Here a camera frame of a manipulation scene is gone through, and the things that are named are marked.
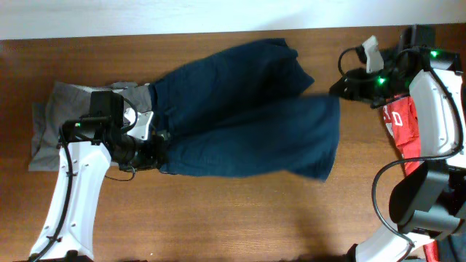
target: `wooden tabletop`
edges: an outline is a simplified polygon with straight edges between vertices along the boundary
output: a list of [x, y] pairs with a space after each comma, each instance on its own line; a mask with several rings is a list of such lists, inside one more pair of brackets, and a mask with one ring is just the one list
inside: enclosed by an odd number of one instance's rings
[[[248, 33], [110, 36], [0, 41], [0, 261], [28, 257], [43, 226], [56, 172], [28, 172], [32, 102], [47, 101], [55, 80], [101, 86], [154, 81], [190, 61], [262, 38], [284, 37], [327, 92], [341, 51], [377, 36], [392, 47], [405, 27]], [[466, 57], [466, 25], [439, 25], [437, 44]], [[360, 66], [355, 55], [345, 70]], [[371, 205], [375, 173], [397, 158], [378, 111], [341, 102], [341, 142], [326, 183], [286, 172], [247, 179], [140, 172], [130, 183], [105, 180], [94, 225], [95, 261], [276, 261], [342, 254], [380, 222]], [[110, 175], [120, 174], [111, 169]], [[379, 183], [387, 200], [399, 167]]]

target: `green led indicator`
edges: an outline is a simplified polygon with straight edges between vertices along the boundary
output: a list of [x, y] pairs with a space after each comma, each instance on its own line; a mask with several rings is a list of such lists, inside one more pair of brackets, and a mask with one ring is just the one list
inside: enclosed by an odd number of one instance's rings
[[379, 78], [379, 80], [377, 80], [377, 81], [379, 81], [379, 84], [384, 84], [385, 81], [386, 81], [386, 79], [383, 79], [383, 78], [381, 77], [381, 78]]

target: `wire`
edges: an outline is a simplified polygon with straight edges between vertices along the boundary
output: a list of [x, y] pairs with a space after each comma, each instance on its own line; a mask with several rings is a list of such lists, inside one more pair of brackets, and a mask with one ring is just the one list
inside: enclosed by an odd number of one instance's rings
[[71, 162], [71, 155], [70, 151], [68, 150], [68, 142], [66, 142], [65, 135], [63, 134], [63, 129], [60, 127], [60, 139], [61, 143], [63, 146], [63, 149], [65, 150], [65, 155], [66, 155], [66, 161], [68, 162], [68, 188], [66, 189], [66, 196], [65, 196], [65, 202], [63, 203], [63, 209], [61, 211], [61, 216], [60, 220], [58, 221], [57, 228], [55, 230], [55, 233], [53, 236], [49, 237], [49, 242], [47, 245], [44, 247], [44, 249], [39, 252], [35, 257], [30, 257], [28, 259], [28, 262], [37, 262], [41, 257], [43, 257], [53, 246], [53, 244], [58, 240], [58, 235], [60, 234], [61, 229], [63, 228], [63, 224], [65, 223], [65, 218], [66, 218], [66, 213], [68, 212], [68, 206], [71, 198], [71, 188], [73, 186], [73, 163]]
[[345, 80], [348, 80], [350, 82], [357, 82], [357, 83], [364, 83], [364, 82], [372, 82], [372, 81], [375, 81], [377, 80], [382, 74], [377, 74], [375, 77], [372, 77], [370, 79], [354, 79], [354, 78], [351, 78], [351, 77], [348, 77], [345, 72], [343, 72], [343, 69], [341, 68], [341, 59], [344, 57], [344, 55], [346, 53], [348, 53], [349, 51], [356, 51], [358, 50], [358, 48], [363, 48], [362, 46], [359, 46], [359, 47], [350, 47], [348, 49], [346, 49], [345, 51], [343, 51], [341, 54], [340, 54], [340, 57], [338, 58], [338, 71], [340, 72], [341, 76], [343, 76], [343, 78]]
[[132, 167], [132, 166], [130, 166], [130, 167], [133, 169], [133, 171], [132, 171], [133, 175], [131, 176], [131, 178], [128, 178], [128, 179], [118, 179], [118, 178], [109, 177], [109, 176], [107, 176], [107, 175], [106, 175], [105, 177], [108, 178], [108, 179], [110, 179], [110, 180], [115, 180], [115, 181], [118, 181], [118, 182], [129, 182], [129, 181], [133, 180], [134, 177], [136, 176], [136, 170], [134, 169], [134, 167]]
[[[395, 58], [395, 64], [396, 64], [396, 61], [398, 61], [399, 57], [402, 55], [402, 54], [405, 54], [407, 52], [412, 52], [416, 55], [420, 55], [419, 51], [415, 50], [415, 49], [405, 49], [403, 50], [402, 52], [400, 52], [397, 57]], [[393, 234], [403, 238], [404, 240], [406, 240], [409, 244], [409, 247], [405, 253], [405, 255], [399, 260], [399, 261], [402, 261], [404, 260], [405, 258], [407, 258], [409, 256], [409, 253], [412, 251], [412, 249], [414, 248], [414, 243], [413, 241], [405, 236], [404, 234], [398, 232], [398, 230], [394, 229], [386, 220], [385, 218], [383, 217], [383, 215], [380, 213], [380, 209], [379, 209], [379, 206], [377, 205], [377, 200], [376, 200], [376, 188], [377, 188], [377, 183], [379, 182], [379, 179], [380, 177], [382, 176], [382, 174], [387, 171], [388, 169], [390, 169], [391, 167], [394, 167], [395, 165], [397, 164], [405, 164], [405, 163], [408, 163], [408, 162], [419, 162], [419, 161], [435, 161], [435, 160], [443, 160], [443, 159], [448, 159], [452, 156], [455, 156], [456, 154], [458, 154], [462, 149], [463, 149], [463, 143], [464, 143], [464, 134], [462, 132], [462, 123], [461, 123], [461, 117], [459, 116], [459, 110], [457, 108], [457, 105], [454, 103], [453, 101], [453, 97], [451, 96], [451, 93], [447, 90], [445, 84], [440, 80], [440, 78], [438, 77], [437, 73], [433, 70], [432, 66], [431, 65], [428, 65], [428, 68], [427, 70], [432, 74], [434, 80], [440, 85], [441, 89], [443, 90], [443, 92], [445, 93], [446, 95], [446, 99], [449, 101], [450, 103], [450, 106], [452, 107], [453, 109], [453, 112], [454, 112], [454, 118], [455, 118], [455, 121], [457, 123], [457, 128], [458, 128], [458, 131], [459, 131], [459, 134], [458, 134], [458, 145], [457, 147], [450, 153], [448, 154], [445, 154], [443, 156], [421, 156], [421, 157], [413, 157], [413, 158], [408, 158], [408, 159], [402, 159], [402, 160], [397, 160], [397, 161], [394, 161], [394, 162], [391, 162], [387, 165], [385, 165], [382, 169], [380, 169], [380, 171], [378, 171], [378, 173], [376, 174], [376, 176], [374, 177], [374, 181], [372, 183], [372, 205], [374, 206], [374, 210], [376, 212], [376, 215], [377, 217], [379, 218], [379, 220], [382, 222], [382, 224], [388, 229], [390, 230]]]
[[126, 132], [130, 131], [132, 128], [134, 128], [134, 126], [136, 125], [136, 123], [138, 122], [138, 111], [136, 110], [136, 106], [131, 103], [131, 101], [129, 101], [127, 98], [123, 98], [123, 100], [128, 103], [128, 105], [130, 105], [130, 107], [134, 110], [134, 114], [136, 116], [136, 118], [134, 119], [134, 122], [132, 124], [130, 124], [129, 126], [127, 127], [122, 127], [122, 132], [123, 134], [125, 134]]

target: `black cable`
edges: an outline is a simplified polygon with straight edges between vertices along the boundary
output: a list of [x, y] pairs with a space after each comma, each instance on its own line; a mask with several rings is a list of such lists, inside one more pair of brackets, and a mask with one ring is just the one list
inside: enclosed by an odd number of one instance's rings
[[128, 132], [132, 128], [134, 128], [134, 126], [136, 125], [136, 122], [138, 122], [138, 111], [136, 110], [136, 106], [133, 103], [131, 103], [131, 101], [129, 101], [127, 98], [123, 98], [123, 100], [126, 103], [128, 103], [128, 105], [130, 105], [130, 107], [134, 110], [134, 114], [136, 116], [136, 118], [134, 119], [134, 123], [130, 124], [127, 127], [122, 127], [122, 132], [123, 132], [123, 134], [125, 134], [126, 132]]
[[128, 179], [118, 179], [118, 178], [112, 178], [112, 177], [109, 177], [107, 175], [105, 175], [106, 178], [110, 179], [110, 180], [115, 180], [115, 181], [118, 181], [118, 182], [129, 182], [131, 180], [134, 179], [134, 177], [136, 176], [136, 170], [134, 169], [134, 167], [131, 167], [133, 169], [132, 173], [133, 175], [131, 176], [131, 178], [128, 178]]
[[41, 252], [39, 252], [39, 254], [37, 254], [35, 257], [33, 258], [30, 257], [28, 259], [28, 262], [39, 261], [39, 259], [50, 250], [53, 244], [58, 240], [58, 235], [60, 234], [60, 231], [63, 228], [63, 224], [65, 223], [66, 213], [68, 212], [68, 206], [69, 206], [69, 202], [71, 198], [71, 188], [73, 186], [73, 163], [71, 161], [70, 151], [68, 150], [68, 142], [66, 142], [62, 127], [60, 127], [59, 132], [60, 132], [60, 139], [61, 139], [62, 146], [65, 149], [66, 161], [68, 162], [68, 172], [67, 172], [68, 188], [66, 189], [65, 202], [63, 203], [63, 209], [61, 211], [60, 220], [58, 221], [58, 225], [55, 230], [55, 233], [53, 234], [53, 236], [49, 237], [49, 242], [44, 247], [44, 249]]
[[343, 51], [341, 54], [340, 54], [340, 57], [338, 58], [338, 71], [340, 72], [341, 76], [345, 79], [345, 80], [348, 80], [348, 81], [351, 81], [351, 82], [357, 82], [357, 83], [364, 83], [364, 82], [372, 82], [372, 81], [376, 81], [380, 76], [381, 74], [378, 74], [376, 75], [375, 77], [373, 78], [370, 78], [370, 79], [354, 79], [354, 78], [351, 78], [351, 77], [348, 77], [345, 72], [343, 72], [343, 69], [341, 68], [341, 59], [344, 57], [344, 55], [346, 53], [348, 53], [349, 51], [356, 51], [358, 48], [363, 48], [362, 46], [359, 46], [359, 47], [350, 47], [348, 49], [346, 49], [345, 51]]
[[[395, 63], [396, 63], [396, 61], [398, 61], [399, 57], [402, 54], [407, 53], [407, 52], [412, 52], [412, 53], [414, 53], [416, 55], [420, 55], [419, 51], [417, 51], [415, 49], [405, 49], [405, 50], [403, 50], [402, 52], [400, 52], [397, 55], [397, 57], [395, 58]], [[377, 188], [377, 183], [379, 182], [380, 177], [382, 176], [382, 174], [385, 171], [387, 171], [391, 167], [394, 167], [397, 164], [405, 164], [405, 163], [408, 163], [408, 162], [434, 161], [434, 160], [448, 159], [448, 158], [458, 154], [463, 149], [463, 143], [464, 143], [464, 134], [462, 132], [463, 127], [462, 127], [462, 123], [461, 123], [461, 117], [459, 115], [459, 110], [457, 108], [457, 105], [453, 101], [453, 97], [451, 96], [451, 93], [447, 90], [445, 84], [440, 80], [437, 73], [434, 72], [432, 66], [428, 65], [427, 70], [432, 74], [434, 80], [440, 85], [441, 89], [445, 93], [446, 99], [449, 101], [450, 106], [453, 109], [454, 118], [455, 118], [455, 121], [457, 123], [457, 128], [458, 128], [458, 131], [459, 131], [458, 145], [452, 152], [450, 152], [448, 154], [445, 154], [443, 156], [421, 156], [421, 157], [413, 157], [413, 158], [409, 158], [409, 159], [402, 159], [402, 160], [397, 160], [397, 161], [391, 162], [391, 163], [385, 165], [382, 169], [380, 169], [380, 171], [378, 171], [378, 173], [374, 177], [374, 181], [372, 183], [372, 205], [374, 206], [374, 210], [376, 212], [377, 217], [379, 218], [379, 220], [382, 222], [382, 224], [388, 230], [390, 230], [393, 234], [403, 238], [409, 244], [408, 250], [406, 251], [405, 255], [399, 261], [402, 261], [402, 260], [404, 260], [405, 258], [407, 258], [409, 256], [409, 253], [411, 252], [411, 250], [414, 247], [414, 243], [407, 236], [405, 236], [404, 234], [398, 232], [398, 230], [391, 227], [391, 225], [384, 219], [383, 215], [380, 213], [380, 209], [379, 209], [379, 206], [377, 205], [377, 200], [376, 200], [376, 188]]]

